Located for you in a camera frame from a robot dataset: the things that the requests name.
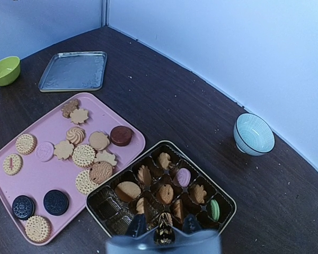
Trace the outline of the silver metal tin lid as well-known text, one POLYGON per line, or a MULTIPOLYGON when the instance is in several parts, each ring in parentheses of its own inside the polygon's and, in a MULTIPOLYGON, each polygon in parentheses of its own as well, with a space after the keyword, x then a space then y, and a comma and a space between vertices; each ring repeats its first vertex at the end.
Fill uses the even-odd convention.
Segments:
POLYGON ((87 92, 102 88, 107 53, 103 51, 55 54, 45 68, 38 89, 48 92, 87 92))

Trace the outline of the green round cookie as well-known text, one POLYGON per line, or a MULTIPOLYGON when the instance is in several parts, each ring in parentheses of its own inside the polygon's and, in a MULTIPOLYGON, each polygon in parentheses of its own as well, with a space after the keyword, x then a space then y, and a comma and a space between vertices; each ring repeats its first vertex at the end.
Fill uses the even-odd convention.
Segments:
POLYGON ((218 202, 215 199, 210 201, 210 211, 211 211, 211 218, 213 221, 218 222, 220 217, 220 207, 218 202))

